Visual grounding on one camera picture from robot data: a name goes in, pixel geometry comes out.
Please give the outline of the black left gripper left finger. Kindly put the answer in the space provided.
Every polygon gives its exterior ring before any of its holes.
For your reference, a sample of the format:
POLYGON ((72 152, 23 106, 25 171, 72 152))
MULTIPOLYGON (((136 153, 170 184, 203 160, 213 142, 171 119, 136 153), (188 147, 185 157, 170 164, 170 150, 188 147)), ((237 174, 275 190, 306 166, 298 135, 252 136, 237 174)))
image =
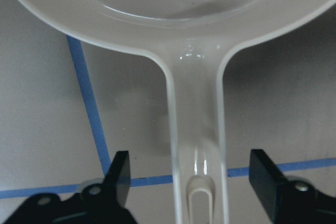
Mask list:
POLYGON ((129 152, 118 151, 101 182, 66 200, 53 193, 32 195, 5 223, 136 223, 125 207, 130 184, 129 152))

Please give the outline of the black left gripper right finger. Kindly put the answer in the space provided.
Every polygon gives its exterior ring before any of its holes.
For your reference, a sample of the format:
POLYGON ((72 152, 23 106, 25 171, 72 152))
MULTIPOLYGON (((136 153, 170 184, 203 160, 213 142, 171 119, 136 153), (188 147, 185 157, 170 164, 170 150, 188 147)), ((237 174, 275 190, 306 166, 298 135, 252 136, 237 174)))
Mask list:
POLYGON ((262 149, 250 150, 249 182, 272 223, 335 223, 335 197, 285 176, 262 149))

